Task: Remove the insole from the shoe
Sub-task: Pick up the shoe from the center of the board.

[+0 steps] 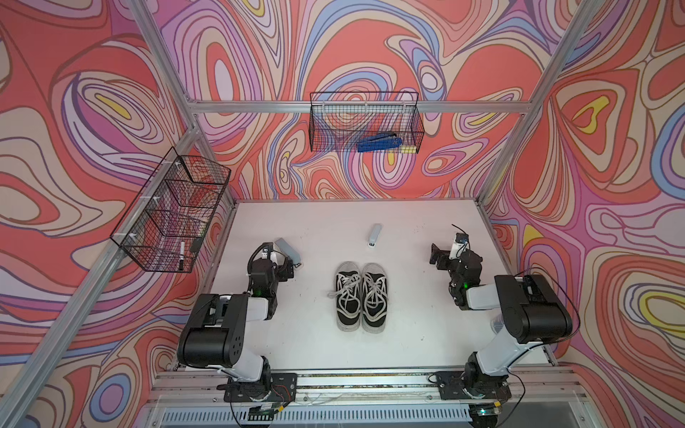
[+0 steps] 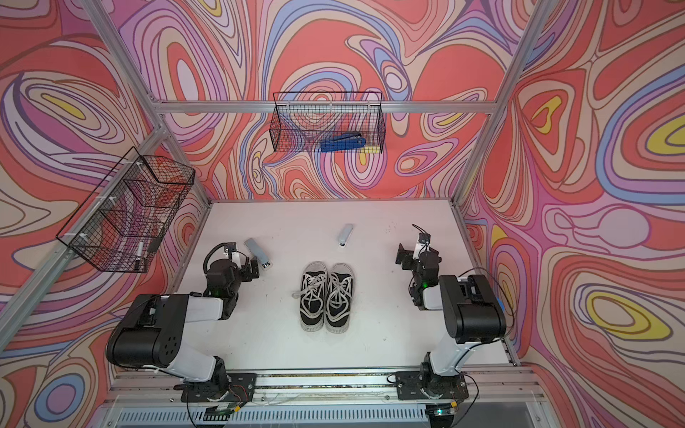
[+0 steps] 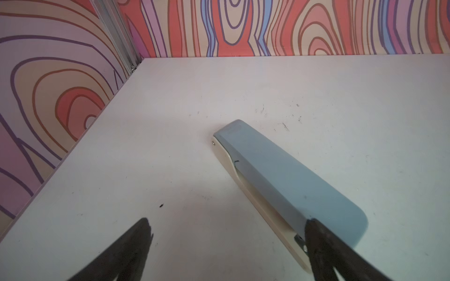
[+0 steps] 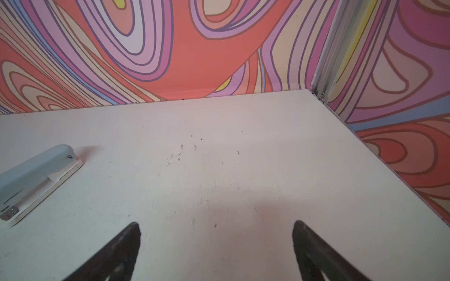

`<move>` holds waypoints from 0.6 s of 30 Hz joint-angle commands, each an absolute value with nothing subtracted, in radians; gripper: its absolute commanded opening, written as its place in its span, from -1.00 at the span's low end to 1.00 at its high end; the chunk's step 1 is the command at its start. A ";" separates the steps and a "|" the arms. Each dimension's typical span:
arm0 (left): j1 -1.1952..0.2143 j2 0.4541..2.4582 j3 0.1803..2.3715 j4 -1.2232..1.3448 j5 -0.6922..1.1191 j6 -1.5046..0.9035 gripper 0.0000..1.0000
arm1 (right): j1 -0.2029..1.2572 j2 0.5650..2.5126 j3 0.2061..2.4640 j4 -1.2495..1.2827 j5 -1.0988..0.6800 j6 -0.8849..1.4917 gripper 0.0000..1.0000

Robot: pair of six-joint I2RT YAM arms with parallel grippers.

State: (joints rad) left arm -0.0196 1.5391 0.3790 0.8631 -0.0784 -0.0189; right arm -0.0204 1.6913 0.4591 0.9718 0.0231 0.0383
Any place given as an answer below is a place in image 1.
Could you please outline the black white sneaker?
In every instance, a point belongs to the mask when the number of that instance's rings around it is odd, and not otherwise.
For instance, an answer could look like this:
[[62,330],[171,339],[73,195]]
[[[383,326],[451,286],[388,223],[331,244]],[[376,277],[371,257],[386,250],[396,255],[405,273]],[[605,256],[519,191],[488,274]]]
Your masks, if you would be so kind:
[[335,320],[343,332],[353,332],[361,324],[361,274],[358,265],[346,261],[335,272],[333,292],[328,297],[335,300]]
[[388,276],[377,263],[362,270],[362,326],[368,333],[383,333],[388,314]]

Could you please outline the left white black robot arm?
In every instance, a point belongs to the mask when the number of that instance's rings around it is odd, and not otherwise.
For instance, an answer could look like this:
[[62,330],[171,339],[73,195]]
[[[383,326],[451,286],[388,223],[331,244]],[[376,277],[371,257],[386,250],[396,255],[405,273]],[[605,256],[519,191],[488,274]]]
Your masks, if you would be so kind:
[[199,295],[179,337],[178,363],[215,369],[237,383],[269,388],[269,361],[246,348],[246,328],[251,322],[273,319],[278,287],[294,278],[297,264],[283,244],[266,242],[247,262],[244,292]]

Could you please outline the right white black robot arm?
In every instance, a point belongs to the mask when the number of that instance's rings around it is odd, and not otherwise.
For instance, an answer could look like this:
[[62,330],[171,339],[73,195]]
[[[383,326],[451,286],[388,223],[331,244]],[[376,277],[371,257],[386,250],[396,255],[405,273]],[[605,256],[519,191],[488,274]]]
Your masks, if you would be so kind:
[[497,275],[483,284],[483,258],[465,246],[447,251],[434,244],[429,263],[449,274],[448,290],[458,308],[501,314],[501,330],[469,356],[462,375],[467,390],[506,382],[510,367],[528,351],[563,341],[574,331],[570,313],[542,275]]

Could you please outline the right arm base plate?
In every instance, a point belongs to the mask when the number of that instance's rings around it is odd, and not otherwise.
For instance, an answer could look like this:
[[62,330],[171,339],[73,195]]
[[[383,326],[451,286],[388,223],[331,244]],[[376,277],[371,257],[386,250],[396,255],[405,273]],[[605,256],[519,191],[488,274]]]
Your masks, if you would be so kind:
[[427,380],[436,386],[443,401],[501,401],[511,397],[506,376],[466,374],[464,371],[438,371]]

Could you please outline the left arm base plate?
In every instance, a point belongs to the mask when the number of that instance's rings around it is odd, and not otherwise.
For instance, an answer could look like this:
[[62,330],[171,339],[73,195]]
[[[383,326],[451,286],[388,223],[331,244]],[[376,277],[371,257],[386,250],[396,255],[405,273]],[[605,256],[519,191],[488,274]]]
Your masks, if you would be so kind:
[[298,376],[296,373],[276,373],[262,376],[257,382],[239,382],[229,380],[220,385],[218,390],[224,392],[226,403],[283,403],[296,399]]

